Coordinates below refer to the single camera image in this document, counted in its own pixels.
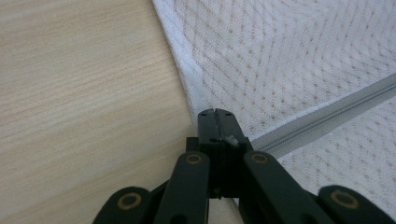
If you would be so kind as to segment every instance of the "wooden surface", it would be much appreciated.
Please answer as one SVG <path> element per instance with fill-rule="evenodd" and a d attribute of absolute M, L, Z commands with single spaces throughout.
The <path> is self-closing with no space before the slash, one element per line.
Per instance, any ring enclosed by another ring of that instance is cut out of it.
<path fill-rule="evenodd" d="M 0 1 L 0 223 L 91 223 L 194 136 L 152 3 Z M 209 223 L 241 223 L 230 200 Z"/>

